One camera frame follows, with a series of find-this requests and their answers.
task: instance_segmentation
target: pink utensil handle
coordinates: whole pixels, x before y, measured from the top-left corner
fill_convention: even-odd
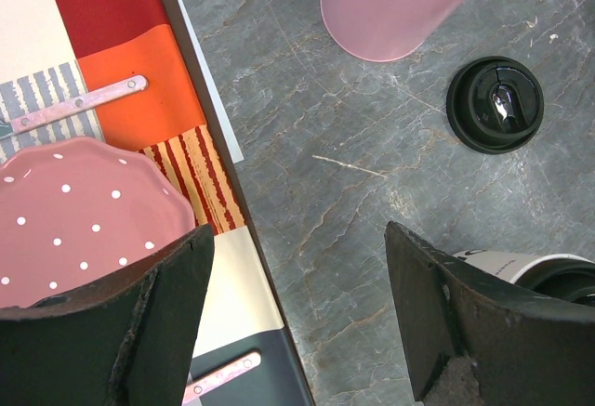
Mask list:
[[[81,111],[88,111],[100,104],[132,95],[147,88],[148,82],[144,76],[137,75],[115,84],[85,93],[77,98],[67,99],[41,111],[28,113],[14,120],[10,120],[12,135],[28,132],[40,125],[52,123],[75,115]]]
[[[260,353],[251,352],[217,369],[209,375],[199,378],[197,381],[186,386],[182,404],[187,404],[192,400],[203,396],[207,392],[230,382],[233,378],[237,378],[238,376],[251,371],[260,365],[261,361],[262,358],[260,357]]]

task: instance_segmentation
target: gray striped pattern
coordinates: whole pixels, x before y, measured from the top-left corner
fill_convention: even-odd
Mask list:
[[[78,64],[76,61],[65,62],[58,67],[0,84],[0,117],[8,121],[65,99],[78,97],[85,92],[85,83]],[[20,149],[81,136],[103,140],[94,110],[84,111],[15,137],[1,139],[0,164]]]

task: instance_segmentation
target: red stripe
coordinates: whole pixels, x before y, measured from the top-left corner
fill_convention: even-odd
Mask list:
[[[205,210],[205,214],[206,214],[206,218],[208,219],[208,223],[213,225],[213,227],[215,228],[216,234],[219,234],[219,233],[221,233],[221,231],[219,230],[218,225],[215,223],[215,218],[213,217],[213,213],[211,213],[211,210],[208,208],[208,203],[206,201],[205,193],[203,192],[203,188],[201,187],[200,181],[199,181],[198,177],[196,176],[196,173],[194,172],[194,167],[192,166],[192,161],[190,159],[190,155],[188,154],[188,148],[186,147],[186,142],[184,141],[184,137],[182,135],[178,135],[178,139],[179,139],[179,143],[182,146],[182,150],[184,152],[184,160],[186,160],[186,163],[188,164],[188,168],[190,169],[190,174],[192,176],[192,181],[194,182],[194,187],[196,188],[198,197],[201,199],[201,205],[203,206],[203,209]]]
[[[153,159],[155,161],[155,164],[157,164],[157,166],[159,166],[159,170],[165,176],[165,178],[167,178],[167,172],[165,171],[164,161],[161,157],[161,152],[159,151],[159,148],[157,147],[157,145],[151,146],[151,152],[152,152],[153,157],[155,157]]]
[[[167,156],[169,157],[169,161],[171,162],[171,167],[174,168],[174,173],[178,178],[179,189],[182,191],[182,195],[186,197],[188,201],[190,201],[190,194],[188,193],[188,189],[186,188],[186,182],[184,181],[184,178],[182,178],[182,173],[179,170],[178,162],[176,161],[176,155],[174,155],[174,152],[172,151],[171,146],[169,145],[169,141],[166,141],[164,145],[165,150],[167,151]]]
[[[198,138],[198,145],[201,148],[201,153],[205,157],[208,174],[211,177],[211,180],[213,180],[213,183],[215,184],[215,189],[217,191],[217,197],[220,201],[220,204],[225,208],[225,218],[228,221],[228,223],[230,224],[230,229],[235,229],[236,227],[235,227],[235,222],[233,221],[233,216],[231,215],[230,210],[227,208],[227,202],[225,200],[225,197],[223,196],[223,191],[221,190],[221,185],[219,184],[218,176],[217,176],[217,173],[215,172],[215,167],[213,166],[213,163],[211,162],[211,157],[208,154],[208,148],[206,147],[205,139],[203,138],[203,136],[200,133],[200,127],[195,127],[194,133],[196,134],[196,137]]]
[[[157,25],[169,23],[161,0],[56,0],[56,3],[77,58],[118,46]]]

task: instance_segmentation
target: pink plate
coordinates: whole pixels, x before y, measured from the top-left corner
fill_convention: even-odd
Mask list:
[[[190,204],[145,156],[92,138],[0,166],[0,308],[92,282],[194,228]]]

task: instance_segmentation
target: white object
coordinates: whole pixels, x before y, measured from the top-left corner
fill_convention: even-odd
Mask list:
[[[0,1],[0,83],[76,60],[55,0]]]
[[[248,227],[215,236],[215,259],[192,357],[283,327]]]
[[[516,283],[531,268],[547,260],[573,259],[590,262],[579,255],[518,255],[485,250],[461,251],[455,257],[510,283]]]

